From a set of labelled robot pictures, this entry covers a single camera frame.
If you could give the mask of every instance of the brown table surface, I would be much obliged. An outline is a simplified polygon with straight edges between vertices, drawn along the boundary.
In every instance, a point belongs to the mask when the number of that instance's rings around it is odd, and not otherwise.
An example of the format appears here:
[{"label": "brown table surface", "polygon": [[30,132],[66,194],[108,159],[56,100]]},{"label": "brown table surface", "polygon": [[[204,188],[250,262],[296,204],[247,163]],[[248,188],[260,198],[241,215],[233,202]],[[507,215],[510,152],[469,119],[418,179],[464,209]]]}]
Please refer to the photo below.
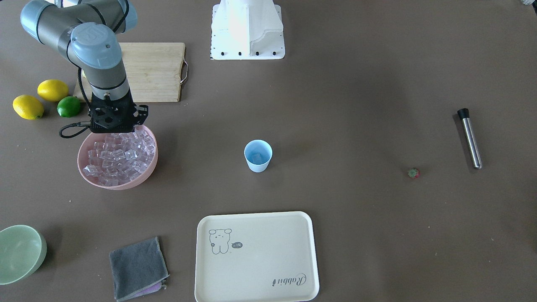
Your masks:
[{"label": "brown table surface", "polygon": [[[300,210],[314,224],[315,301],[534,301],[537,297],[537,16],[518,0],[277,1],[286,56],[211,61],[218,1],[133,0],[122,42],[184,42],[180,103],[151,104],[158,165],[126,191],[76,167],[86,134],[61,139],[12,100],[76,68],[0,2],[0,229],[27,224],[48,254],[0,300],[113,301],[108,254],[159,236],[168,289],[195,301],[196,227],[212,214]],[[457,110],[470,109],[484,167],[471,167]],[[268,141],[251,172],[243,148]],[[417,167],[418,179],[406,171]]]}]

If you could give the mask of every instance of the bear drawing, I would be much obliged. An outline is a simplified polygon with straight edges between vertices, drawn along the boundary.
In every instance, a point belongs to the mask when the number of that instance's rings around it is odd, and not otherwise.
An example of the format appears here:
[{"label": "bear drawing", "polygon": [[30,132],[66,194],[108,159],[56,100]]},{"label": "bear drawing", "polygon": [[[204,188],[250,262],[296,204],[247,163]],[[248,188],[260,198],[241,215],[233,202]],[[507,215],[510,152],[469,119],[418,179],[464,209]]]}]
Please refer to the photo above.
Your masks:
[{"label": "bear drawing", "polygon": [[231,233],[230,228],[209,230],[209,241],[211,242],[211,247],[213,248],[213,254],[225,254],[228,252],[229,233]]}]

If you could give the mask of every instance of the black cap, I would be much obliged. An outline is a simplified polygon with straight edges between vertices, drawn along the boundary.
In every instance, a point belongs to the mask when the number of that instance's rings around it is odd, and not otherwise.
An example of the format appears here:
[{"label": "black cap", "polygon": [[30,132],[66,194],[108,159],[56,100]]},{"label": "black cap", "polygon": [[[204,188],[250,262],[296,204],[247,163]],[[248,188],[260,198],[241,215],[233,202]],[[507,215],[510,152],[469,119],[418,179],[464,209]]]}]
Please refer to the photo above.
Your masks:
[{"label": "black cap", "polygon": [[457,111],[457,113],[459,114],[459,118],[460,118],[461,120],[470,117],[470,112],[468,111],[468,108],[462,108],[462,109],[459,109],[459,110]]}]

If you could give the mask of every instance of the ice cube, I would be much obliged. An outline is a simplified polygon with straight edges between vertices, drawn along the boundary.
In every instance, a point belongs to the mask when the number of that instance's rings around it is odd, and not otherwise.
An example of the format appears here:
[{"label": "ice cube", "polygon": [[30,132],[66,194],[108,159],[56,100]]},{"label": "ice cube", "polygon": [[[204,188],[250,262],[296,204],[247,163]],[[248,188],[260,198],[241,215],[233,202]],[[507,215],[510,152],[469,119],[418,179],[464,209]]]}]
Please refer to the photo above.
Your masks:
[{"label": "ice cube", "polygon": [[118,181],[119,181],[119,184],[126,184],[126,183],[130,182],[130,178],[127,177],[127,176],[119,177]]},{"label": "ice cube", "polygon": [[114,166],[114,161],[112,159],[103,160],[103,168],[110,168]]},{"label": "ice cube", "polygon": [[118,149],[118,150],[112,152],[111,155],[112,155],[112,157],[114,158],[115,161],[120,161],[120,160],[125,159],[125,153],[121,149]]},{"label": "ice cube", "polygon": [[261,153],[256,153],[252,155],[252,163],[253,164],[264,164],[265,161],[261,157]]},{"label": "ice cube", "polygon": [[147,153],[148,153],[148,154],[154,154],[156,148],[155,148],[154,145],[147,145],[147,146],[146,146],[146,150],[147,150]]},{"label": "ice cube", "polygon": [[119,184],[119,180],[112,179],[112,178],[107,178],[104,186],[116,186],[118,184]]},{"label": "ice cube", "polygon": [[136,150],[130,149],[125,152],[125,158],[129,161],[135,160],[138,158],[138,153],[136,152]]},{"label": "ice cube", "polygon": [[112,177],[114,179],[118,179],[119,172],[117,170],[114,170],[113,172],[108,173],[108,176],[110,176],[110,177]]},{"label": "ice cube", "polygon": [[142,126],[136,126],[134,128],[134,133],[138,136],[138,137],[143,137],[145,136],[145,131],[143,130]]},{"label": "ice cube", "polygon": [[97,179],[97,182],[96,182],[96,183],[97,183],[98,185],[105,185],[105,184],[106,184],[106,180],[107,180],[106,177],[104,177],[104,176],[99,176],[99,178]]},{"label": "ice cube", "polygon": [[99,169],[98,166],[89,164],[82,169],[82,172],[84,172],[86,176],[99,176],[102,173],[102,170]]},{"label": "ice cube", "polygon": [[132,163],[133,168],[138,171],[138,168],[142,165],[142,161],[134,161]]},{"label": "ice cube", "polygon": [[88,151],[88,158],[90,159],[90,158],[92,158],[92,157],[99,157],[99,156],[97,155],[97,150],[96,150],[96,149],[93,149],[93,150],[89,150],[89,151]]},{"label": "ice cube", "polygon": [[104,149],[109,152],[113,152],[115,150],[115,144],[113,141],[111,142],[105,142],[104,143]]},{"label": "ice cube", "polygon": [[143,138],[143,143],[146,145],[146,146],[150,146],[150,145],[153,145],[153,139],[149,136],[146,136]]},{"label": "ice cube", "polygon": [[138,139],[138,134],[136,134],[135,132],[129,132],[127,133],[127,138],[132,140],[132,139]]},{"label": "ice cube", "polygon": [[88,159],[88,164],[92,164],[94,166],[102,167],[103,166],[103,159],[100,159],[98,157],[92,157]]},{"label": "ice cube", "polygon": [[95,150],[103,150],[104,149],[104,142],[102,141],[96,141],[93,143],[93,148]]},{"label": "ice cube", "polygon": [[137,158],[139,161],[141,162],[145,162],[145,163],[148,163],[149,162],[149,155],[147,155],[146,153],[138,156]]},{"label": "ice cube", "polygon": [[127,170],[124,171],[124,173],[125,175],[127,175],[127,177],[132,179],[132,177],[136,175],[138,172],[133,167],[129,167]]},{"label": "ice cube", "polygon": [[138,172],[144,173],[148,167],[149,166],[146,163],[142,162],[142,164],[138,167]]},{"label": "ice cube", "polygon": [[130,165],[129,165],[127,162],[125,162],[125,163],[118,163],[118,165],[117,165],[116,168],[117,168],[118,171],[125,172],[127,169],[130,168]]},{"label": "ice cube", "polygon": [[114,168],[114,167],[107,167],[107,168],[104,169],[104,171],[106,172],[106,174],[110,175],[110,174],[112,174],[114,172],[117,172],[118,170],[116,168]]},{"label": "ice cube", "polygon": [[136,172],[130,177],[130,180],[133,181],[133,180],[137,179],[138,176],[140,176],[140,173]]},{"label": "ice cube", "polygon": [[110,159],[110,158],[111,158],[111,155],[110,155],[110,154],[111,154],[110,151],[103,150],[103,151],[101,151],[101,152],[99,153],[99,158],[100,158],[100,159],[103,159],[103,160],[105,160],[105,159]]},{"label": "ice cube", "polygon": [[142,150],[144,148],[143,141],[141,139],[134,139],[130,141],[130,147],[133,150]]}]

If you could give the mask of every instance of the gray towel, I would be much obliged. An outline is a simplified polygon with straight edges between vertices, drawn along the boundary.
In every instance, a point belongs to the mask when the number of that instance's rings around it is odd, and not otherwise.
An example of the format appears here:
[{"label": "gray towel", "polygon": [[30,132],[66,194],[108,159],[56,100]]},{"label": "gray towel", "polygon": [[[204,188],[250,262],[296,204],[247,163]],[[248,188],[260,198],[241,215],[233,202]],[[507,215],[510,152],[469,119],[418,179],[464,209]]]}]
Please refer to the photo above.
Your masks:
[{"label": "gray towel", "polygon": [[110,266],[118,302],[160,290],[170,275],[158,237],[110,252]]}]

